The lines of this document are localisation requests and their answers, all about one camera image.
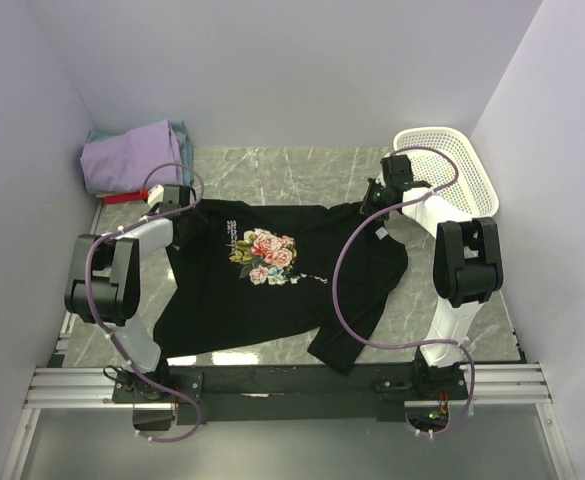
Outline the black floral print t shirt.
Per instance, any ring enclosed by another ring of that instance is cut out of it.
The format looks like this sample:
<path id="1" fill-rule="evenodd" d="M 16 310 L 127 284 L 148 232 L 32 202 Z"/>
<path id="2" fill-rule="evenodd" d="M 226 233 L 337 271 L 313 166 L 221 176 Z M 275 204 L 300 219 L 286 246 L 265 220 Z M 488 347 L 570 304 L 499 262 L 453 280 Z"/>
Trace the black floral print t shirt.
<path id="1" fill-rule="evenodd" d="M 168 248 L 177 289 L 155 323 L 167 358 L 249 346 L 315 330 L 309 354 L 348 373 L 408 268 L 403 244 L 363 222 L 357 203 L 250 206 L 203 200 L 207 226 Z"/>

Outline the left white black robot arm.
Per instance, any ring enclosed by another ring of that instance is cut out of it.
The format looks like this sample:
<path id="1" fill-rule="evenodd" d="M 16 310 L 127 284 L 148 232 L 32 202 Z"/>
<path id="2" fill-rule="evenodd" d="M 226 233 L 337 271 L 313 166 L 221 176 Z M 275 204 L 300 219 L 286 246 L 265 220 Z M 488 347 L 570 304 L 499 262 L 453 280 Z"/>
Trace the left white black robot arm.
<path id="1" fill-rule="evenodd" d="M 66 310 L 103 331 L 121 357 L 114 382 L 150 402 L 175 395 L 177 389 L 161 348 L 143 325 L 141 263 L 178 246 L 187 212 L 199 200 L 188 186 L 155 186 L 148 192 L 147 213 L 136 222 L 101 235 L 82 234 L 73 247 Z"/>

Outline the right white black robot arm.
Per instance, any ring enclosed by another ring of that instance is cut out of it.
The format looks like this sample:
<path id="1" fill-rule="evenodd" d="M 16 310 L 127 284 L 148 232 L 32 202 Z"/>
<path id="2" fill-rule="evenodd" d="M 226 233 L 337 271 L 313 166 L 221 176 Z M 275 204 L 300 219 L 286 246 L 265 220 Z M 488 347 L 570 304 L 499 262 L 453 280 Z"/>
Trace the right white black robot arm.
<path id="1" fill-rule="evenodd" d="M 407 387 L 418 395 L 436 394 L 460 378 L 459 363 L 470 326 L 503 283 L 496 222 L 474 218 L 416 180 L 409 157 L 381 160 L 381 178 L 369 179 L 361 212 L 370 216 L 405 202 L 401 214 L 435 239 L 433 285 L 438 295 L 426 344 L 415 351 Z"/>

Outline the folded red t shirt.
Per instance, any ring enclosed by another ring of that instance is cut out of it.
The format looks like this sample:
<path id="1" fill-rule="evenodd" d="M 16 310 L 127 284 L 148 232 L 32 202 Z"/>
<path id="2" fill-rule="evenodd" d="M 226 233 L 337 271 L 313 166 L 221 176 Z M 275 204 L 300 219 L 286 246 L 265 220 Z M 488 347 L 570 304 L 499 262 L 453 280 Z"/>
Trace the folded red t shirt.
<path id="1" fill-rule="evenodd" d="M 140 190 L 134 192 L 118 193 L 118 195 L 103 198 L 103 202 L 106 205 L 115 205 L 134 201 L 143 201 L 140 196 Z"/>

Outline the white perforated plastic basket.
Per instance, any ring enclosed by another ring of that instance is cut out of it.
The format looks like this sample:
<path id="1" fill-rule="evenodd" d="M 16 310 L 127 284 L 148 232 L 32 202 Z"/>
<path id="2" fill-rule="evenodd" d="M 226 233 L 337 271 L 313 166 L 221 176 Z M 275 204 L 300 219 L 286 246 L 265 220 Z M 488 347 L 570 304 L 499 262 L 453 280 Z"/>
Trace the white perforated plastic basket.
<path id="1" fill-rule="evenodd" d="M 431 187 L 453 178 L 454 170 L 439 153 L 449 157 L 459 176 L 440 195 L 453 206 L 473 217 L 493 217 L 500 206 L 494 187 L 468 138 L 453 128 L 421 127 L 406 129 L 393 139 L 395 151 L 402 150 L 411 161 L 415 181 Z"/>

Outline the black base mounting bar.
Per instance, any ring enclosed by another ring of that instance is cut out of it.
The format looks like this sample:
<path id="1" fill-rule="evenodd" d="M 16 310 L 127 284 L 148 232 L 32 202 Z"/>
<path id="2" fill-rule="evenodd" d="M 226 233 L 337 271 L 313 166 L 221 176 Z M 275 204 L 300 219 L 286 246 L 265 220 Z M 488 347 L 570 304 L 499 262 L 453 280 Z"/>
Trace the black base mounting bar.
<path id="1" fill-rule="evenodd" d="M 137 408 L 143 430 L 169 423 L 357 419 L 403 422 L 408 403 L 446 406 L 471 395 L 460 364 L 429 367 L 407 363 L 360 364 L 341 375 L 324 365 L 164 366 L 153 379 L 161 392 L 131 373 L 113 381 L 115 405 Z"/>

